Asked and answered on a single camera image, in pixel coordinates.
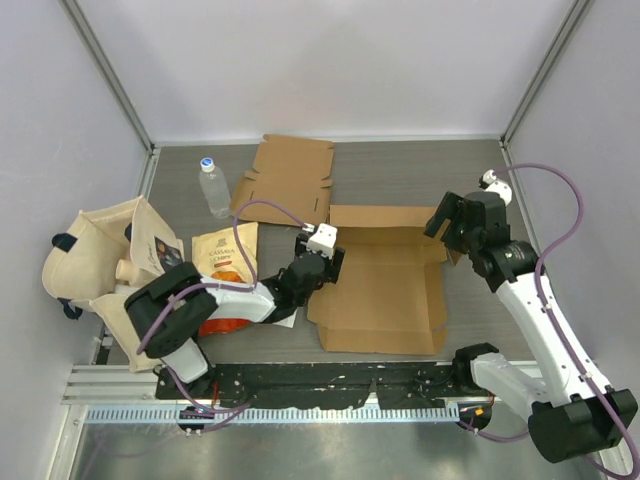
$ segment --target gray floor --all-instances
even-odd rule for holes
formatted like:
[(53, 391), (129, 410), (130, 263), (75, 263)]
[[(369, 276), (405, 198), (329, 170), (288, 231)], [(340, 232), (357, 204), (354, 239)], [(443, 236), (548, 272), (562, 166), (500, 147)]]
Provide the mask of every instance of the gray floor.
[[(230, 188), (251, 168), (256, 145), (163, 148), (150, 202), (185, 240), (231, 225), (209, 213), (198, 185), (198, 162), (213, 157)], [(331, 177), (333, 204), (436, 206), (447, 190), (466, 194), (477, 189), (480, 175), (504, 165), (495, 140), (339, 143)], [(526, 239), (520, 210), (509, 207), (513, 237)], [(259, 274), (269, 276), (287, 265), (297, 230), (260, 225)], [(301, 312), (290, 330), (272, 325), (251, 327), (226, 336), (208, 337), (202, 346), (212, 362), (337, 362), (377, 360), (450, 360), (457, 348), (489, 341), (513, 360), (531, 359), (520, 331), (506, 309), (471, 270), (465, 258), (456, 267), (443, 264), (449, 338), (435, 357), (325, 352), (315, 326)], [(126, 363), (118, 348), (109, 363)]]
[[(491, 431), (515, 435), (525, 425), (496, 405)], [(198, 437), (175, 426), (89, 425), (74, 480), (596, 480), (583, 459), (557, 465), (529, 439), (496, 444), (454, 424), (236, 425)], [(102, 441), (102, 449), (96, 446)], [(119, 458), (124, 453), (133, 458)]]

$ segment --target clear plastic bottle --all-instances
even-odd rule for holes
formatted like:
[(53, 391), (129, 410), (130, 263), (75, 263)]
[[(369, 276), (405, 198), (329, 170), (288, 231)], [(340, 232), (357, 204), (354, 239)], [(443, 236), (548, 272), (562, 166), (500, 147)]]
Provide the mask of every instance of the clear plastic bottle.
[(207, 199), (209, 210), (216, 218), (227, 218), (231, 215), (229, 204), (231, 197), (229, 195), (229, 187), (224, 178), (224, 173), (220, 167), (216, 167), (213, 159), (203, 158), (200, 160), (200, 188)]

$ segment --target cardboard box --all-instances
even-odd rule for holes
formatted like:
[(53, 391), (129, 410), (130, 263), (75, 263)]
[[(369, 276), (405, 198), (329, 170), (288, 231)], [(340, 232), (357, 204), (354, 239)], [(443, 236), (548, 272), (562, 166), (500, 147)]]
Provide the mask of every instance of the cardboard box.
[(346, 255), (338, 283), (314, 292), (308, 310), (325, 350), (433, 355), (442, 348), (447, 252), (423, 234), (435, 211), (331, 205), (329, 223)]
[[(253, 161), (233, 191), (235, 213), (249, 200), (276, 202), (307, 223), (324, 222), (329, 211), (333, 143), (325, 140), (265, 135)], [(288, 215), (268, 205), (250, 205), (242, 220), (296, 225)]]

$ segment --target white wall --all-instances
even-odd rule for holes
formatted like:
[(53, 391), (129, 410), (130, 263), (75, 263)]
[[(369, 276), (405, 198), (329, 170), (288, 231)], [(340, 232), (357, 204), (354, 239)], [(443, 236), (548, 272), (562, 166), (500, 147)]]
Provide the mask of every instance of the white wall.
[(99, 326), (45, 293), (50, 239), (80, 208), (131, 198), (144, 152), (58, 2), (5, 2), (0, 72), (0, 477), (42, 480)]
[[(550, 276), (587, 351), (640, 398), (640, 3), (594, 2), (512, 144), (516, 163), (567, 172), (585, 197)], [(521, 174), (543, 246), (573, 222), (575, 200), (548, 175)], [(634, 433), (640, 439), (640, 422)]]
[(82, 0), (155, 141), (501, 134), (572, 0)]

